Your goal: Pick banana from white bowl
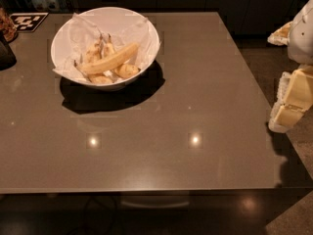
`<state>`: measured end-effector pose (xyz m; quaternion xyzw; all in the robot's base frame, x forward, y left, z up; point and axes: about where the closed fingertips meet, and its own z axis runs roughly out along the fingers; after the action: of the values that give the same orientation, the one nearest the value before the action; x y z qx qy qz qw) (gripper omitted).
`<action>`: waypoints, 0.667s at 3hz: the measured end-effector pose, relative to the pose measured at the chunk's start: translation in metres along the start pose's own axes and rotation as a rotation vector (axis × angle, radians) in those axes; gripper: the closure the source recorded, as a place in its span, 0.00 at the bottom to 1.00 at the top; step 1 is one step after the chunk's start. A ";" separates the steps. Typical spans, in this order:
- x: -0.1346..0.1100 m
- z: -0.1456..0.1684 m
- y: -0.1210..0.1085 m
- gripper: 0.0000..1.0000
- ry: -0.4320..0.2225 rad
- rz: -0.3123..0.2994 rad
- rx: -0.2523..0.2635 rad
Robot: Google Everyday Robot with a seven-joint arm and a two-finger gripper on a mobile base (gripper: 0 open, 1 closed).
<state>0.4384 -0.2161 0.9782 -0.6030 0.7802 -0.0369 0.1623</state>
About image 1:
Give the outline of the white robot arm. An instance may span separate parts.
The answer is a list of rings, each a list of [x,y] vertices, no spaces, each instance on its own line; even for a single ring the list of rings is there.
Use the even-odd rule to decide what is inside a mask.
[[[289,58],[299,64],[292,73],[282,73],[268,123],[271,131],[286,133],[313,106],[313,0],[267,41],[277,46],[286,45]]]

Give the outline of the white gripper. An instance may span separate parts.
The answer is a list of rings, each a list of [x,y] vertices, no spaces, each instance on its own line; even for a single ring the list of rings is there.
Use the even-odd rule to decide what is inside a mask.
[[[291,22],[270,34],[270,44],[283,46],[289,41]],[[284,71],[273,105],[268,127],[273,132],[286,133],[292,129],[313,106],[313,67],[300,65],[292,73]]]

